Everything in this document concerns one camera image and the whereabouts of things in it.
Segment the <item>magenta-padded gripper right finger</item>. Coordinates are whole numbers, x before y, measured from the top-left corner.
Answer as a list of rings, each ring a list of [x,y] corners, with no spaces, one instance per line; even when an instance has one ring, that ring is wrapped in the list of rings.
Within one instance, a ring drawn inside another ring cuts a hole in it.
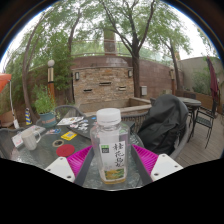
[[[167,154],[157,155],[138,145],[131,146],[131,154],[143,186],[182,169],[182,166]]]

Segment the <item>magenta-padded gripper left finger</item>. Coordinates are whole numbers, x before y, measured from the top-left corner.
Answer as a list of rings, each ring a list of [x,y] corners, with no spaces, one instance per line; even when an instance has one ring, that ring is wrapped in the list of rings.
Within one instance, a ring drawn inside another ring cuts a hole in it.
[[[46,168],[46,171],[82,186],[93,156],[93,149],[88,146],[69,157],[58,157]]]

